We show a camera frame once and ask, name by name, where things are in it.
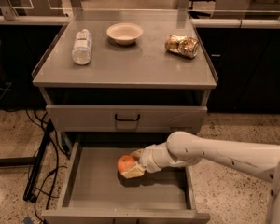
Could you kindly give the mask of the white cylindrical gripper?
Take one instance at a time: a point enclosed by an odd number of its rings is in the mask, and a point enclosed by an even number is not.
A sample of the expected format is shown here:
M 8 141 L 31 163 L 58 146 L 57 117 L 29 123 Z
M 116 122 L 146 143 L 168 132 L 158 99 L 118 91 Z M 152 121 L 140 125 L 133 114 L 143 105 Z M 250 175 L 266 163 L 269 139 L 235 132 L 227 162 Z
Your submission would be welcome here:
M 143 176 L 145 171 L 148 173 L 159 172 L 163 168 L 169 167 L 173 161 L 165 143 L 137 149 L 131 153 L 131 156 L 140 163 L 135 161 L 120 173 L 127 179 Z

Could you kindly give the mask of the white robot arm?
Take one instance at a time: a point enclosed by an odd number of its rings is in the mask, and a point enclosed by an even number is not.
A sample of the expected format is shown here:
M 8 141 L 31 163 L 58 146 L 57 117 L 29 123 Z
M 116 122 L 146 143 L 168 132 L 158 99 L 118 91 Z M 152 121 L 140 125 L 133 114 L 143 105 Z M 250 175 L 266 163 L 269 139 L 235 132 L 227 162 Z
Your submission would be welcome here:
M 167 140 L 136 150 L 134 162 L 119 169 L 125 178 L 156 173 L 167 167 L 187 167 L 209 160 L 272 184 L 266 224 L 280 224 L 280 145 L 204 139 L 174 132 Z

